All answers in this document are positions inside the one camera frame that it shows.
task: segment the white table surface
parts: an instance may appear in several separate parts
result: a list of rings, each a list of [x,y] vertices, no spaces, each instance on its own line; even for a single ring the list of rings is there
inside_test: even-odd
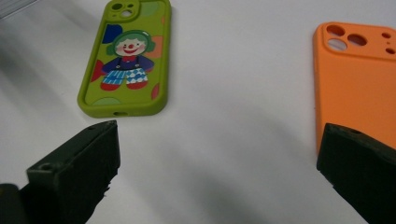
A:
[[[40,0],[0,21],[0,182],[73,135],[107,0]],[[365,223],[316,169],[312,34],[396,27],[394,0],[172,0],[170,93],[119,118],[121,168],[89,223]]]

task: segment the phone case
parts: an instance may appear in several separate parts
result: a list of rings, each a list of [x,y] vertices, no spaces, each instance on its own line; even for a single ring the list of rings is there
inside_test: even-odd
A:
[[[146,116],[167,101],[168,0],[113,0],[105,8],[78,93],[95,118]]]
[[[396,32],[373,25],[321,24],[314,35],[319,151],[326,123],[396,148]]]

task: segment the cartoon character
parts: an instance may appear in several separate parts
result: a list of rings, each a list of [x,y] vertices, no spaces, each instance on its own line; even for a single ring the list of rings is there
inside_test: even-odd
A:
[[[154,48],[155,43],[147,32],[132,30],[118,35],[107,47],[108,55],[116,54],[118,57],[101,69],[106,74],[101,83],[102,90],[114,91],[125,79],[131,90],[145,87],[149,81],[147,73],[152,70],[154,62],[142,54]]]

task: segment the green phone case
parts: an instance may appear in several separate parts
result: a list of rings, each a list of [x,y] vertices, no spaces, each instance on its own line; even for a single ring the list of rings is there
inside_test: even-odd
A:
[[[167,102],[171,6],[168,0],[106,5],[78,105],[89,116],[146,116]]]

